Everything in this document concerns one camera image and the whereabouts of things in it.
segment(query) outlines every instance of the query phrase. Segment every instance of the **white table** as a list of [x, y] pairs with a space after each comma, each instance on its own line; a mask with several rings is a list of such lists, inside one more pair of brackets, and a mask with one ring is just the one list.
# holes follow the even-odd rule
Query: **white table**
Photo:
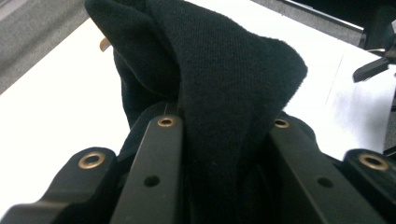
[[[383, 150], [396, 66], [355, 84], [353, 72], [374, 55], [248, 0], [193, 2], [301, 54], [308, 77], [285, 110], [315, 130], [324, 153], [341, 160], [355, 147]], [[0, 95], [0, 217], [12, 204], [38, 200], [76, 152], [120, 150], [129, 130], [112, 52], [99, 50], [102, 38], [86, 21]]]

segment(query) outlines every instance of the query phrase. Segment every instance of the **brass insert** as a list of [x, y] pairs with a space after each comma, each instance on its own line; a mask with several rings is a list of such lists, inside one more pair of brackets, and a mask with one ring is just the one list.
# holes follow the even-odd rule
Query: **brass insert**
[[359, 155], [359, 161], [365, 166], [368, 166], [375, 170], [385, 171], [389, 168], [389, 165], [386, 161], [375, 155], [361, 154]]
[[160, 125], [161, 127], [171, 127], [174, 124], [175, 124], [175, 120], [169, 117], [158, 120], [158, 125]]
[[289, 123], [283, 119], [276, 119], [275, 126], [277, 128], [289, 128]]
[[90, 152], [78, 162], [78, 167], [84, 170], [92, 169], [103, 163], [106, 155], [102, 152]]
[[108, 47], [110, 47], [110, 46], [111, 46], [111, 44], [110, 44], [110, 42], [108, 41], [108, 39], [107, 39], [107, 38], [104, 38], [104, 39], [100, 42], [100, 44], [99, 44], [99, 49], [100, 49], [102, 52], [105, 52], [105, 50], [107, 50]]

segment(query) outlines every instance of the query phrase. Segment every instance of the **mounting hole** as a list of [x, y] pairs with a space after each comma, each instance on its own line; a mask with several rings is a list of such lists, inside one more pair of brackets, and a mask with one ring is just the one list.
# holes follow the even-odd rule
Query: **mounting hole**
[[170, 127], [175, 124], [175, 120], [171, 118], [163, 118], [158, 120], [158, 125], [161, 127]]
[[151, 175], [146, 177], [145, 186], [148, 188], [155, 187], [160, 184], [160, 178], [156, 175]]
[[78, 167], [84, 170], [95, 168], [105, 161], [106, 155], [102, 152], [90, 152], [78, 162]]
[[328, 189], [332, 188], [332, 186], [333, 186], [332, 181], [326, 177], [319, 177], [318, 184], [320, 184], [322, 187], [328, 188]]
[[361, 154], [359, 155], [359, 161], [367, 167], [375, 170], [385, 171], [388, 170], [389, 165], [383, 159], [371, 154]]
[[275, 126], [278, 128], [289, 128], [289, 123], [283, 119], [276, 119]]

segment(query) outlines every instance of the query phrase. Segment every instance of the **black fabric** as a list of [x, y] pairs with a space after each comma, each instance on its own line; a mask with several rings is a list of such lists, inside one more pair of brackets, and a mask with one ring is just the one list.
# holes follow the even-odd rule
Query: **black fabric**
[[182, 88], [195, 223], [262, 223], [253, 168], [306, 75], [297, 52], [183, 1], [87, 0], [86, 8], [115, 49], [131, 126]]

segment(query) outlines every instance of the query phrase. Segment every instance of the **black cloth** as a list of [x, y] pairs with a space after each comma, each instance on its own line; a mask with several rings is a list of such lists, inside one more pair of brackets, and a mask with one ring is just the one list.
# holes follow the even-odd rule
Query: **black cloth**
[[[114, 47], [132, 130], [148, 108], [183, 104], [196, 223], [262, 223], [253, 166], [306, 75], [298, 53], [184, 1], [87, 0], [86, 8]], [[139, 140], [129, 135], [121, 154]]]

